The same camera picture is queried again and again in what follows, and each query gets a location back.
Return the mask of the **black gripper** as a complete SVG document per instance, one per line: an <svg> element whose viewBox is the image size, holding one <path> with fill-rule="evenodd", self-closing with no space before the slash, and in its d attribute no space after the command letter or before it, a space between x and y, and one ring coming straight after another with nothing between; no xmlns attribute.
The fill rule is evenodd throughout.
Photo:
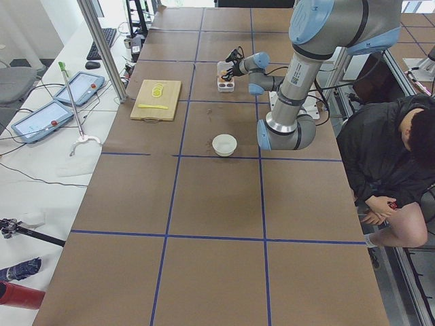
<svg viewBox="0 0 435 326"><path fill-rule="evenodd" d="M231 78L233 77L242 76L242 72L239 68L239 62L234 62L231 68L227 68L227 70L220 71L220 75L221 75L220 81L225 83L231 82L232 81Z"/></svg>

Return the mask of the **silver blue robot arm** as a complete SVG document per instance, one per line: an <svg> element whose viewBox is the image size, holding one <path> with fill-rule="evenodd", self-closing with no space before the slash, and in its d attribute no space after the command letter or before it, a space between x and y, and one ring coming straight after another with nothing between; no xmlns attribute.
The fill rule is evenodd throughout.
<svg viewBox="0 0 435 326"><path fill-rule="evenodd" d="M277 94L275 106L257 123L263 150L304 149L315 138L316 125L302 106L321 65L337 47L348 55L371 54L392 47L400 36L401 1L298 1L290 20L294 54L285 76L265 73L270 58L258 52L243 58L231 52L224 81L249 76L249 93Z"/></svg>

